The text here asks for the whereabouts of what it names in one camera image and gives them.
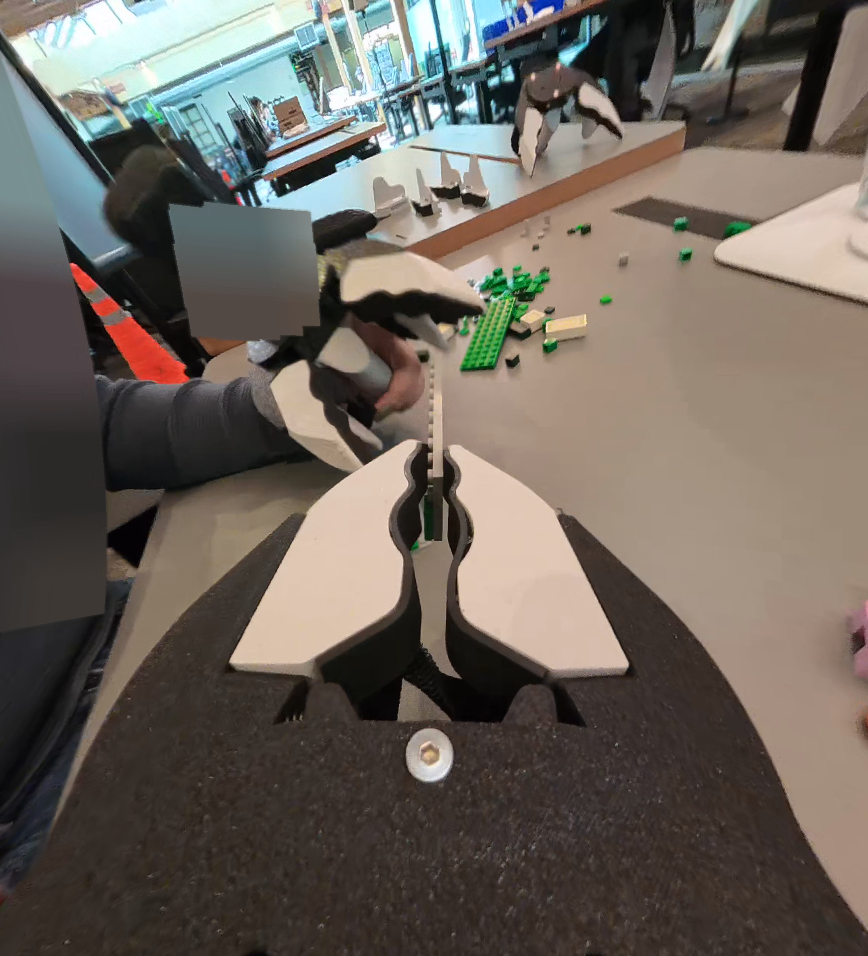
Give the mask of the person's left hand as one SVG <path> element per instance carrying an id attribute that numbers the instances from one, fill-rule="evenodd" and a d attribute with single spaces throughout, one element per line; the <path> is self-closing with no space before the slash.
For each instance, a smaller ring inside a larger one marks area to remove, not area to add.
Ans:
<path id="1" fill-rule="evenodd" d="M 391 378 L 386 391 L 376 401 L 380 417 L 401 413 L 412 408 L 423 396 L 426 378 L 416 349 L 392 332 L 369 324 L 371 350 L 390 369 Z"/>

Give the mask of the person in grey sweater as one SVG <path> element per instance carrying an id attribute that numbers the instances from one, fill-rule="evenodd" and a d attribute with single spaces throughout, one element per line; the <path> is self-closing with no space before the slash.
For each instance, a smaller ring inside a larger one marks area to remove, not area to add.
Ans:
<path id="1" fill-rule="evenodd" d="M 45 846 L 133 582 L 100 615 L 0 633 L 0 901 Z"/>

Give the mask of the thin wooden stick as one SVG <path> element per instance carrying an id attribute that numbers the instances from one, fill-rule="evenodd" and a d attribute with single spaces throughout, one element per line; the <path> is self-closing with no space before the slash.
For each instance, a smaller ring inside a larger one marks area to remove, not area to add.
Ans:
<path id="1" fill-rule="evenodd" d="M 520 159 L 512 155 L 501 155 L 499 153 L 483 152 L 483 151 L 474 151 L 469 149 L 461 148 L 448 148 L 445 146 L 437 146 L 430 144 L 416 144 L 411 143 L 409 147 L 412 149 L 431 152 L 431 153 L 443 153 L 450 157 L 464 157 L 468 159 L 477 159 L 479 161 L 494 161 L 494 162 L 503 162 L 515 166 L 519 166 Z"/>

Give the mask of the pile of green bricks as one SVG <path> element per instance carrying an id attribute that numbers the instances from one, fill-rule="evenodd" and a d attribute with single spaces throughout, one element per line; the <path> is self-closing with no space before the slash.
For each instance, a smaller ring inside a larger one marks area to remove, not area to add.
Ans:
<path id="1" fill-rule="evenodd" d="M 550 269 L 547 266 L 531 272 L 516 265 L 509 271 L 495 267 L 479 280 L 469 280 L 468 283 L 487 302 L 514 299 L 526 303 L 544 293 L 549 281 Z"/>

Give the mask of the spare hand-held gripper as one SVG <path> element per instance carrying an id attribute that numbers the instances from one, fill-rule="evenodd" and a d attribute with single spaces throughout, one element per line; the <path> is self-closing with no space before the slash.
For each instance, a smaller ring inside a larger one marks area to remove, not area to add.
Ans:
<path id="1" fill-rule="evenodd" d="M 617 108 L 589 74 L 556 62 L 528 73 L 523 79 L 514 111 L 512 150 L 531 177 L 546 152 L 561 113 L 570 104 L 580 117 L 581 137 L 586 140 L 602 127 L 613 137 L 624 137 Z"/>

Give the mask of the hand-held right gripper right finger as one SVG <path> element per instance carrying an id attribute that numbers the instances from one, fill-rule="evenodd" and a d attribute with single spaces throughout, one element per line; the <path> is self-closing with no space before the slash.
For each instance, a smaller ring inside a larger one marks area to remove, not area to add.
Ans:
<path id="1" fill-rule="evenodd" d="M 628 677 L 630 661 L 563 516 L 461 446 L 444 453 L 444 502 L 451 718 L 501 721 L 521 690 L 545 687 L 554 715 L 579 721 L 567 683 Z"/>

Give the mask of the grey studded building plate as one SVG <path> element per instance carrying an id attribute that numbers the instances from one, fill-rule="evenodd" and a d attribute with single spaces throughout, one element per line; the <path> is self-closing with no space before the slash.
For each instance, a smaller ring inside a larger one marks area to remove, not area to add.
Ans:
<path id="1" fill-rule="evenodd" d="M 415 549 L 421 549 L 434 541 L 441 541 L 444 534 L 444 476 L 443 476 L 443 423 L 440 360 L 428 354 L 428 484 L 435 487 L 435 515 L 437 530 L 435 539 Z"/>

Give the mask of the grey desk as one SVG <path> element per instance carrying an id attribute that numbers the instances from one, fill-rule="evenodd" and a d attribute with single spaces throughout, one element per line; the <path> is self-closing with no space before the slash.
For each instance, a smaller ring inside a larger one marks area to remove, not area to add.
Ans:
<path id="1" fill-rule="evenodd" d="M 178 620 L 89 750 L 0 954 L 868 954 L 868 309 L 720 268 L 612 211 L 637 192 L 769 216 L 831 158 L 692 150 L 581 205 L 575 352 L 447 374 L 447 433 L 574 515 L 634 675 L 584 726 L 463 724 L 439 785 L 410 728 L 209 657 L 256 545 Z M 618 258 L 630 255 L 628 268 Z"/>

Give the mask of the person's left forearm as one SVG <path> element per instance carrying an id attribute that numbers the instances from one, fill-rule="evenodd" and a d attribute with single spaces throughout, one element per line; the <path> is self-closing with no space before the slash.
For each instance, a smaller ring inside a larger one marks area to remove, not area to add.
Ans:
<path id="1" fill-rule="evenodd" d="M 312 460 L 289 435 L 271 380 L 258 368 L 227 383 L 96 376 L 106 489 L 171 491 Z"/>

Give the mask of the green studded plate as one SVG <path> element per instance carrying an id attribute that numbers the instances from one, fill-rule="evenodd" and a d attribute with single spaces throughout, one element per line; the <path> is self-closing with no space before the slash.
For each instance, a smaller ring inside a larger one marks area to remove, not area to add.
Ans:
<path id="1" fill-rule="evenodd" d="M 469 332 L 461 373 L 487 372 L 497 367 L 517 304 L 511 296 L 488 303 L 487 311 Z"/>

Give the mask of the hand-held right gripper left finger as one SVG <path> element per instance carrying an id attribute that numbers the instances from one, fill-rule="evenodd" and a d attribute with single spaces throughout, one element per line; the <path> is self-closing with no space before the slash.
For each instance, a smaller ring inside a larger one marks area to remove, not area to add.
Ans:
<path id="1" fill-rule="evenodd" d="M 228 660 L 236 672 L 340 686 L 366 720 L 396 721 L 421 650 L 412 547 L 426 446 L 402 441 L 307 514 Z"/>

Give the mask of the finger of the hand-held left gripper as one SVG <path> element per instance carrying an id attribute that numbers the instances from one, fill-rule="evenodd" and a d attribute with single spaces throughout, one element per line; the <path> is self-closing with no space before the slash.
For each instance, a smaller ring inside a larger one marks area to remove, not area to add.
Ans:
<path id="1" fill-rule="evenodd" d="M 429 317 L 452 323 L 486 310 L 463 277 L 406 251 L 352 259 L 340 276 L 338 293 L 340 302 L 363 320 Z"/>
<path id="2" fill-rule="evenodd" d="M 444 351 L 447 340 L 443 336 L 440 326 L 427 315 L 406 316 L 400 313 L 393 314 L 395 331 L 403 339 L 413 339 L 426 343 L 430 348 Z"/>

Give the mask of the black zip case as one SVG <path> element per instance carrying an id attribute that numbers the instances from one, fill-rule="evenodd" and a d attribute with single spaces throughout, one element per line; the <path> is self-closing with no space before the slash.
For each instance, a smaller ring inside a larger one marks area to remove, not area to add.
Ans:
<path id="1" fill-rule="evenodd" d="M 330 248 L 367 236 L 378 225 L 372 212 L 343 209 L 314 220 L 313 235 L 318 248 Z"/>

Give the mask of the wood edged table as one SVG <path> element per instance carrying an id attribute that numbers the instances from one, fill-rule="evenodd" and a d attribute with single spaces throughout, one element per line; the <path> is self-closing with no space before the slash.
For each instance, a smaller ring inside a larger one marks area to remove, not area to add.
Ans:
<path id="1" fill-rule="evenodd" d="M 314 220 L 343 209 L 374 210 L 372 183 L 377 176 L 403 185 L 408 200 L 416 199 L 416 168 L 429 186 L 440 184 L 440 156 L 412 149 L 409 144 L 512 155 L 512 126 L 464 125 L 442 127 L 417 140 L 345 168 L 273 202 L 276 209 L 307 210 Z M 480 161 L 490 192 L 482 209 L 460 200 L 440 202 L 440 215 L 420 218 L 406 207 L 380 222 L 375 235 L 418 254 L 440 259 L 466 245 L 503 230 L 539 219 L 595 189 L 677 156 L 684 148 L 686 127 L 680 121 L 638 122 L 626 126 L 622 139 L 598 128 L 581 137 L 579 123 L 561 124 L 529 177 L 521 167 Z M 469 159 L 449 157 L 464 174 Z"/>

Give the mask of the orange traffic cone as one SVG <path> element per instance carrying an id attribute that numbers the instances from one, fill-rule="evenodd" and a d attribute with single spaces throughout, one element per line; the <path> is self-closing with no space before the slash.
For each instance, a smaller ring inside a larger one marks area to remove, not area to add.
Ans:
<path id="1" fill-rule="evenodd" d="M 137 379 L 173 385 L 189 380 L 186 366 L 145 331 L 130 312 L 76 263 L 70 263 L 70 270 L 82 297 Z"/>

